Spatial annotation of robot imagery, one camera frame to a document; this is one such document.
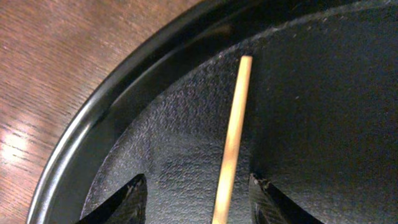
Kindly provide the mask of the wooden chopstick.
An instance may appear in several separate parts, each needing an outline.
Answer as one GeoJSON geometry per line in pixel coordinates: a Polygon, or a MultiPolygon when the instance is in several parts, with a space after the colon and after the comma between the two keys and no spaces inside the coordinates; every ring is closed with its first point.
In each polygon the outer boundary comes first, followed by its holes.
{"type": "Polygon", "coordinates": [[[216,191],[212,224],[226,224],[233,193],[234,178],[239,157],[239,147],[243,131],[244,115],[251,76],[252,57],[244,55],[240,59],[233,102],[229,116],[223,159],[216,191]]]}

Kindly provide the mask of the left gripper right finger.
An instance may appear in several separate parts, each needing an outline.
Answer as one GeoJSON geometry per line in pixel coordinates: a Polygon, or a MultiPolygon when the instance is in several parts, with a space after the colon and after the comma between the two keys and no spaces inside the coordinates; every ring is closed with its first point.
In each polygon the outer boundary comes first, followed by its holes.
{"type": "Polygon", "coordinates": [[[251,220],[256,224],[323,224],[283,194],[271,181],[251,173],[251,220]]]}

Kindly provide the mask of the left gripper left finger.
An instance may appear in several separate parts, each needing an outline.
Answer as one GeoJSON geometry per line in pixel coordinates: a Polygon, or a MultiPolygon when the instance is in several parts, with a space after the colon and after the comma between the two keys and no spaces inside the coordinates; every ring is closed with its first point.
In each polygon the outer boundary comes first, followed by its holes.
{"type": "Polygon", "coordinates": [[[146,177],[137,174],[76,224],[144,224],[146,204],[146,177]]]}

